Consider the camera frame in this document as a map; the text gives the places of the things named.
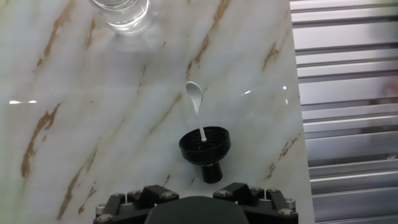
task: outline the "spoon handle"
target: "spoon handle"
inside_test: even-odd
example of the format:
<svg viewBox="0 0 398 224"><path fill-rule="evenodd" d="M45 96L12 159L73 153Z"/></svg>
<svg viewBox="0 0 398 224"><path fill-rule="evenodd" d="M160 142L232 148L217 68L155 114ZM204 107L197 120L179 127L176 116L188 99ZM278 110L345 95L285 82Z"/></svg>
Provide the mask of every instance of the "spoon handle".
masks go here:
<svg viewBox="0 0 398 224"><path fill-rule="evenodd" d="M199 132L200 132L201 141L205 142L205 141L207 141L207 138L206 138L206 135L205 135L205 130L203 129L203 126L201 125L198 113L197 113L197 118L198 118L198 123L199 123Z"/></svg>

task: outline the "white plastic spoon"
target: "white plastic spoon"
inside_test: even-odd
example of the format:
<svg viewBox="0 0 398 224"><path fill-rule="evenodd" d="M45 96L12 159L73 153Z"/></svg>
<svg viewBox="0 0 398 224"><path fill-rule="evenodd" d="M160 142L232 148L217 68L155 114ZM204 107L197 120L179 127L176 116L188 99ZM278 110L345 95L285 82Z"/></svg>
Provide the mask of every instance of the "white plastic spoon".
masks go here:
<svg viewBox="0 0 398 224"><path fill-rule="evenodd" d="M201 141L205 142L205 141L207 141L206 136L205 136L205 130L203 129L203 126L201 125L200 118L199 118L199 108L201 105L201 101L203 100L203 92L202 92L200 86L198 86L198 84L196 84L194 82L189 81L189 82L187 82L187 84L185 86L187 88L188 96L192 100L193 107L195 107L195 112L197 114L198 123L199 123L199 132L200 132Z"/></svg>

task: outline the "white marble countertop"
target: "white marble countertop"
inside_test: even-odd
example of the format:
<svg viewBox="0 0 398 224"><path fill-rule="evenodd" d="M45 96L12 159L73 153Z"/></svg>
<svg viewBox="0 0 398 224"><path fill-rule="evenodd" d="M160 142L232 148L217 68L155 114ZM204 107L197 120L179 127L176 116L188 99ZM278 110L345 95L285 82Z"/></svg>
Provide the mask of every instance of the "white marble countertop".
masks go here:
<svg viewBox="0 0 398 224"><path fill-rule="evenodd" d="M85 0L0 0L0 223L91 223L115 192L281 189L314 223L288 0L153 0L152 26L113 34ZM205 184L179 139L230 132Z"/></svg>

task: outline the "black bracket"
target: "black bracket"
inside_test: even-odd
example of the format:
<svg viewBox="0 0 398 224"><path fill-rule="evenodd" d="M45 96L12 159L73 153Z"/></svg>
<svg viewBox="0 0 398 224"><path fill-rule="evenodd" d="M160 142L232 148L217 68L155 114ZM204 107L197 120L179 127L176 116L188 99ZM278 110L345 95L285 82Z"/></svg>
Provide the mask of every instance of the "black bracket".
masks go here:
<svg viewBox="0 0 398 224"><path fill-rule="evenodd" d="M264 190L249 188L246 184L233 183L213 194L214 202L224 200L237 203L249 224L297 224L299 215L295 211L292 199L285 199L282 192L276 189ZM147 218L156 205L179 200L179 195L159 185L144 187L126 195L118 193L109 197L106 205L96 208L94 224L144 224L150 223Z"/></svg>

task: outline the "metal grille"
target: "metal grille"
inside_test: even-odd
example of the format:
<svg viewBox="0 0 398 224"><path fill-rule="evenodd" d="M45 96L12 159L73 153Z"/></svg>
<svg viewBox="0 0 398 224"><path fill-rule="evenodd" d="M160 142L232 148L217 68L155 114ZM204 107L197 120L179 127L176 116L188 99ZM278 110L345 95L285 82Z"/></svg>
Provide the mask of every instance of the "metal grille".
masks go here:
<svg viewBox="0 0 398 224"><path fill-rule="evenodd" d="M291 1L317 223L398 223L398 0Z"/></svg>

